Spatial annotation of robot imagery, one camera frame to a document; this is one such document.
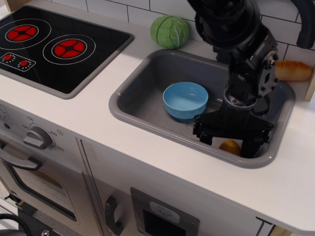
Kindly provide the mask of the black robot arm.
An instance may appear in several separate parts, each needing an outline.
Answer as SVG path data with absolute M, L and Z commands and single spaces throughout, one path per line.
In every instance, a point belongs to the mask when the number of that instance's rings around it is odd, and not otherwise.
M 252 0 L 191 0 L 195 25 L 203 40 L 228 56 L 228 82 L 221 107 L 194 117 L 193 133 L 211 144 L 214 137 L 242 140 L 241 156 L 252 158 L 268 142 L 274 123 L 269 93 L 275 76 L 277 44 L 261 23 Z

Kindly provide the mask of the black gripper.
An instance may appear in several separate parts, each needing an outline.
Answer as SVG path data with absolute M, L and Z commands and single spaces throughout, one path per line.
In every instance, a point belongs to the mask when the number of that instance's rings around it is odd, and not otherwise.
M 210 146 L 214 137 L 243 140 L 241 156 L 253 158 L 275 125 L 253 114 L 252 109 L 253 106 L 239 108 L 224 101 L 218 110 L 196 115 L 192 133 Z

